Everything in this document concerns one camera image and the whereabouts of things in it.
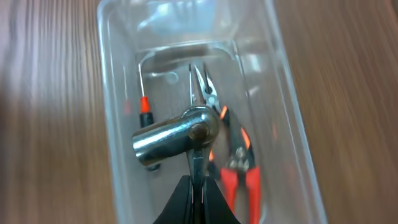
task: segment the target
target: brown wood grain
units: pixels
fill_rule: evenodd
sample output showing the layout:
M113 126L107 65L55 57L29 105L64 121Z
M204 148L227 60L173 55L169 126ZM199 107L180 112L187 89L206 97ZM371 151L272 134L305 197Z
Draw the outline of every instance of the brown wood grain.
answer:
M393 1L275 0L330 223L398 222ZM0 223L114 223L98 0L0 1Z

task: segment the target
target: red handle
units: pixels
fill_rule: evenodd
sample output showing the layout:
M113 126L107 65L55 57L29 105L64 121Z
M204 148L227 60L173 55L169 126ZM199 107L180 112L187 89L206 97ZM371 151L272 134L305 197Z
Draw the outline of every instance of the red handle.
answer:
M260 221L260 169L256 166L246 172L246 188L250 204L250 224L259 224Z
M221 181L224 184L226 203L232 212L235 212L235 196L236 189L238 188L238 174L229 169L221 169Z

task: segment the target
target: screwdriver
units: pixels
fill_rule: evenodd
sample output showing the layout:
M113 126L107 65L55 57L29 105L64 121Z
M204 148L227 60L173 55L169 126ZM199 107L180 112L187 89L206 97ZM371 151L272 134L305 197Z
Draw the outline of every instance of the screwdriver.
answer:
M141 83L141 112L139 114L139 122L141 124L141 128L149 126L154 123L154 115L150 111L150 105L148 101L148 97L144 93L144 83L142 81L142 73L141 73L141 64L138 64L138 74L139 80ZM149 171L155 171L160 168L160 164L156 164L151 167L147 167L146 169Z

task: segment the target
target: clear plastic bin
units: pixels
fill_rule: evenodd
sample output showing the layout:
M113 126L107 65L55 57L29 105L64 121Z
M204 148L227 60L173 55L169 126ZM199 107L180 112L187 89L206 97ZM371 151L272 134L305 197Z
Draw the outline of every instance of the clear plastic bin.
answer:
M155 121L190 103L188 63L206 62L222 105L235 110L261 168L261 223L327 223L273 2L260 0L112 1L98 6L103 89L114 202L119 223L152 223L182 175L187 158L163 161L157 172L136 159L141 89ZM217 165L228 151L223 130ZM238 189L235 214L247 223Z

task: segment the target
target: plastic container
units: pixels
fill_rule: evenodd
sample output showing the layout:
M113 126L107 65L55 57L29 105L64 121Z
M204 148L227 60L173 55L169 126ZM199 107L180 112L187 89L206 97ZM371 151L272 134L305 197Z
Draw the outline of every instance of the plastic container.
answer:
M260 222L327 223L272 1L104 0L98 27L119 223L152 223L181 176L189 174L183 154L165 160L157 172L135 158L138 64L156 122L189 105L192 62L206 62L221 104L235 110L252 139L261 167ZM227 151L221 130L215 143L219 166ZM248 222L243 187L235 214Z

